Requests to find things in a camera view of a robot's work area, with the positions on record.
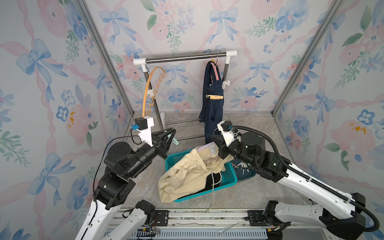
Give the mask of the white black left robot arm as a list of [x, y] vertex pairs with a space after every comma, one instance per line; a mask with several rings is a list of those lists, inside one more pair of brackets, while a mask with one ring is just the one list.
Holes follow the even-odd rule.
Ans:
[[107, 166], [98, 184], [93, 184], [93, 198], [87, 217], [78, 232], [78, 240], [126, 240], [139, 227], [150, 224], [155, 206], [141, 200], [128, 217], [110, 234], [106, 230], [135, 187], [133, 181], [157, 157], [167, 158], [176, 130], [168, 128], [151, 134], [152, 143], [143, 143], [134, 150], [127, 142], [113, 144], [103, 161]]

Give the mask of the lilac clothes hanger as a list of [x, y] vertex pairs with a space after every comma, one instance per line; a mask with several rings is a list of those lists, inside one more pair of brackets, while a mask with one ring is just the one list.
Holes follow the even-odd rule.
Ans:
[[211, 143], [206, 144], [206, 145], [204, 145], [204, 146], [198, 147], [198, 148], [197, 148], [197, 151], [199, 152], [199, 151], [201, 151], [201, 150], [203, 150], [203, 149], [205, 149], [205, 148], [210, 148], [211, 146], [215, 147], [216, 144], [213, 143], [213, 142], [211, 142]]

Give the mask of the black shorts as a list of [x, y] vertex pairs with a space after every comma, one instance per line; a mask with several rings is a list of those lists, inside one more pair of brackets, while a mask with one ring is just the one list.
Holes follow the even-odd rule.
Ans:
[[220, 186], [223, 180], [222, 173], [210, 174], [206, 180], [205, 190], [212, 190]]

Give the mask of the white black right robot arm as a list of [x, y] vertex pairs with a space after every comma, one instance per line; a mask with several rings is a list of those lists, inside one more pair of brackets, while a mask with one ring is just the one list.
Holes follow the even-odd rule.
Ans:
[[221, 158], [232, 156], [262, 178], [289, 187], [314, 201], [309, 206], [269, 201], [263, 212], [264, 221], [278, 226], [276, 234], [291, 223], [322, 227], [344, 240], [356, 240], [363, 233], [380, 229], [380, 221], [366, 208], [364, 196], [336, 190], [306, 174], [281, 156], [268, 135], [243, 126], [231, 126], [211, 139], [219, 148]]

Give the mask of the mint green clothespin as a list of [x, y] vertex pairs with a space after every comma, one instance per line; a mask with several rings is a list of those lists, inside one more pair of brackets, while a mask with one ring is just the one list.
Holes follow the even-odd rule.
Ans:
[[175, 137], [173, 137], [173, 139], [172, 139], [172, 143], [173, 143], [174, 145], [176, 145], [176, 146], [179, 145], [179, 141], [178, 141]]

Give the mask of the beige shorts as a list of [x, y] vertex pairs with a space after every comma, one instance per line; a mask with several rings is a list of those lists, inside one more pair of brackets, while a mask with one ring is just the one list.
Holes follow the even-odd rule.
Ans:
[[217, 146], [199, 152], [197, 148], [192, 149], [160, 177], [158, 189], [162, 203], [168, 204], [190, 194], [206, 191], [207, 177], [212, 173], [224, 172], [224, 165], [234, 159], [232, 156], [221, 159]]

